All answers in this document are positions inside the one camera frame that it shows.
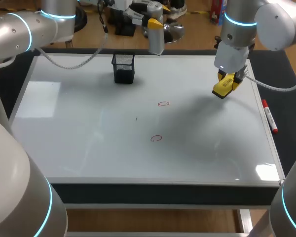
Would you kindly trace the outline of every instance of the black mat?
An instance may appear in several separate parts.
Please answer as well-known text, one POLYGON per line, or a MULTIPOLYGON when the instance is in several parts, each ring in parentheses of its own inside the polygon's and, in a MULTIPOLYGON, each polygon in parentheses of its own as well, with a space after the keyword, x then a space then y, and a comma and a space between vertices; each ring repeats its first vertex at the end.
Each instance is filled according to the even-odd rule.
MULTIPOLYGON (((95 49, 45 49, 48 53, 93 53, 95 49)), ((145 50, 133 50, 147 54, 145 50)), ((102 54, 113 54, 105 49, 102 54)), ((171 50, 164 55, 215 55, 215 50, 171 50)), ((9 67, 0 69, 0 96, 8 117, 21 90, 31 62, 39 53, 26 52, 17 56, 9 67)), ((254 51, 250 55, 255 78, 276 87, 296 84, 295 74, 284 51, 254 51)), ((296 161, 296 90, 272 92, 259 86, 266 99, 279 133, 275 145, 285 175, 296 161)), ((270 205, 277 188, 189 186, 189 185, 94 185, 53 184, 64 203, 147 203, 206 205, 270 205)))

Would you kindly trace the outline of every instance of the blue led ring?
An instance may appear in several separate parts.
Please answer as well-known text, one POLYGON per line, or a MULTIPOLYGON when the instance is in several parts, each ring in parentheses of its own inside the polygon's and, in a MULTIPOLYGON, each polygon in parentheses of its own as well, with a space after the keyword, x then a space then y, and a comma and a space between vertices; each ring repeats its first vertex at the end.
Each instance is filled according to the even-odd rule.
POLYGON ((40 229, 37 231, 37 233, 34 235, 34 237, 37 237, 41 231, 43 230, 43 228, 45 227, 46 225, 46 222, 49 218, 49 215, 50 215, 50 211, 51 211, 51 205, 53 203, 53 194, 52 194, 52 191, 51 191, 51 186, 50 186, 50 183, 48 182, 48 180, 46 179, 47 183, 48 183, 48 186, 49 186, 49 193, 50 193, 50 200, 49 200, 49 208, 48 208, 48 212, 46 214, 46 217, 45 217, 45 220, 43 222, 43 224, 41 225, 40 229))
POLYGON ((58 15, 46 13, 43 10, 41 10, 41 13, 43 13, 46 16, 50 16, 50 17, 57 18, 57 19, 73 19, 73 18, 75 18, 75 15, 72 15, 72 16, 58 16, 58 15))
POLYGON ((31 30, 30 30, 30 27, 29 25, 26 23, 26 21, 20 17, 19 15, 15 14, 15 13, 8 13, 7 15, 13 15, 13 16, 16 16, 17 18, 19 18, 23 23, 24 25, 26 26, 26 28, 28 29, 28 32, 29 32, 29 36, 30 36, 30 43, 29 43, 29 47, 26 51, 28 51, 30 48, 31 48, 31 45, 32 45, 32 33, 31 33, 31 30))
POLYGON ((288 213, 288 210, 286 208, 286 205, 285 205, 285 201, 284 201, 284 186, 282 187, 282 201, 283 201, 283 206, 284 206, 284 210, 286 212, 286 215, 288 217, 288 219, 290 220, 291 224, 295 227, 296 229, 296 224, 295 222, 293 221, 293 219, 291 218, 290 214, 288 213))
POLYGON ((230 21, 231 23, 236 24, 236 25, 238 25, 238 26, 256 26, 256 25, 257 25, 256 22, 254 22, 254 23, 242 23, 242 22, 234 21, 234 20, 232 20, 231 18, 229 18, 229 17, 227 16, 226 12, 225 12, 225 18, 226 18, 228 21, 230 21))

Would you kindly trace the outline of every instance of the white cable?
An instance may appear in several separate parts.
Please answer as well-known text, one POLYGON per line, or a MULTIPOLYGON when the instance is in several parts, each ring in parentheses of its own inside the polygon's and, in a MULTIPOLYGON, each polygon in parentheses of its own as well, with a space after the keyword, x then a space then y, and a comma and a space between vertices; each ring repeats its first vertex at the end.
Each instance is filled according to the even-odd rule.
POLYGON ((264 84, 261 81, 258 81, 256 79, 253 79, 253 78, 249 77, 247 74, 245 75, 245 77, 248 78, 249 80, 253 81, 254 83, 256 83, 256 84, 258 84, 260 86, 263 86, 263 87, 265 87, 265 88, 267 88, 269 90, 275 90, 275 91, 279 91, 279 92, 289 92, 289 91, 296 90, 296 85, 294 85, 291 88, 277 88, 277 87, 273 87, 273 86, 264 84))
POLYGON ((6 61, 5 63, 0 63, 0 68, 4 68, 6 66, 9 66, 10 64, 12 64, 15 60, 15 56, 10 58, 9 61, 6 61))
POLYGON ((104 40, 101 44, 101 46, 97 49, 97 51, 95 51, 95 53, 90 57, 88 58, 87 60, 83 61, 82 63, 76 65, 76 66, 72 66, 72 67, 65 67, 65 66, 62 66, 58 63, 56 63, 53 59, 51 59, 41 48, 38 48, 37 50, 45 57, 47 58, 52 64, 54 64, 55 66, 59 67, 59 68, 63 68, 63 69, 67 69, 67 70, 73 70, 73 69, 78 69, 78 68, 81 68, 82 66, 86 65, 88 62, 90 62, 95 56, 97 56, 101 50, 104 48, 104 45, 107 43, 108 41, 108 34, 105 33, 104 35, 104 40))

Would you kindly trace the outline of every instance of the shoe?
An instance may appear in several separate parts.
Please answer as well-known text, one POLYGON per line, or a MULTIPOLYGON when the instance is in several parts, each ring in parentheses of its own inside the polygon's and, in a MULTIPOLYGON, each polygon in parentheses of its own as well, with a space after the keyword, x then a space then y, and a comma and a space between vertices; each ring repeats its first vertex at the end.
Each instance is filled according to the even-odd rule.
POLYGON ((183 7, 179 8, 179 9, 177 9, 175 7, 171 7, 170 8, 170 11, 171 11, 171 13, 168 15, 168 18, 173 19, 173 20, 174 19, 178 19, 179 17, 181 17, 184 14, 186 14, 186 12, 187 12, 187 6, 185 4, 183 7))

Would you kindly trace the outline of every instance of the whiteboard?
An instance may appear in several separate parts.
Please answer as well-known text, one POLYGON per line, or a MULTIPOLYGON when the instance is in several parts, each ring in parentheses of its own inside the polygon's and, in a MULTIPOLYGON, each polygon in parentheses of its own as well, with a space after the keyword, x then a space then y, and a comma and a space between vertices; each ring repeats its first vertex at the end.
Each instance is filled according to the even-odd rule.
MULTIPOLYGON (((72 66, 89 55, 51 57, 72 66)), ((111 59, 77 70, 43 56, 31 65, 10 121, 51 183, 279 186, 254 83, 220 99, 214 56, 137 55, 134 83, 115 84, 111 59)))

